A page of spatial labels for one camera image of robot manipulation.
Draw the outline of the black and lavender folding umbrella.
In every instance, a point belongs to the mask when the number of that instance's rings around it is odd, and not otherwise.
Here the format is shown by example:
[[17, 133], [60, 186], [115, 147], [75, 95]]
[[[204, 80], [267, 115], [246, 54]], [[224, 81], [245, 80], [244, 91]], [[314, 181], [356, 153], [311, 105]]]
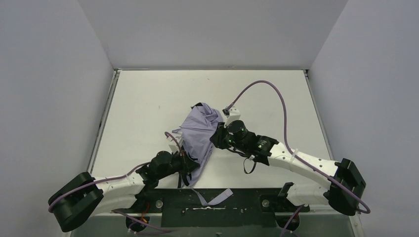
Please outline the black and lavender folding umbrella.
[[199, 180], [214, 149], [210, 138], [215, 134], [220, 122], [223, 122], [223, 117], [218, 110], [206, 103], [197, 103], [191, 107], [191, 112], [181, 126], [170, 132], [171, 135], [183, 139], [181, 145], [187, 155], [200, 165], [185, 178], [179, 175], [178, 188], [192, 188]]

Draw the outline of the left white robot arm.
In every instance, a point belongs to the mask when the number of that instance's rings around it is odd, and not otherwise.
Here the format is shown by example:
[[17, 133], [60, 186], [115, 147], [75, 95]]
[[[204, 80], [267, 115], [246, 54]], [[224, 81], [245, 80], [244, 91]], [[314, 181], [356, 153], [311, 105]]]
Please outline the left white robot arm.
[[190, 158], [185, 151], [160, 151], [149, 162], [120, 176], [95, 178], [82, 172], [49, 198], [48, 211], [63, 232], [70, 232], [97, 214], [131, 208], [139, 196], [156, 188], [161, 179], [175, 173], [185, 179], [198, 168], [197, 159]]

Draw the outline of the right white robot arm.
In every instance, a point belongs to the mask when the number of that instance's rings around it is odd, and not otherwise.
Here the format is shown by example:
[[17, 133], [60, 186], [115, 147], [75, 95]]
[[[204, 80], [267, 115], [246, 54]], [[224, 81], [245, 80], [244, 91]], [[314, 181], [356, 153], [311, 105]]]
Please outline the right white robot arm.
[[248, 131], [241, 120], [229, 125], [220, 122], [210, 141], [218, 149], [238, 152], [254, 162], [287, 169], [312, 180], [312, 184], [291, 182], [282, 187], [281, 195], [295, 206], [329, 205], [347, 216], [361, 212], [360, 199], [366, 182], [349, 159], [333, 161], [289, 149], [274, 138]]

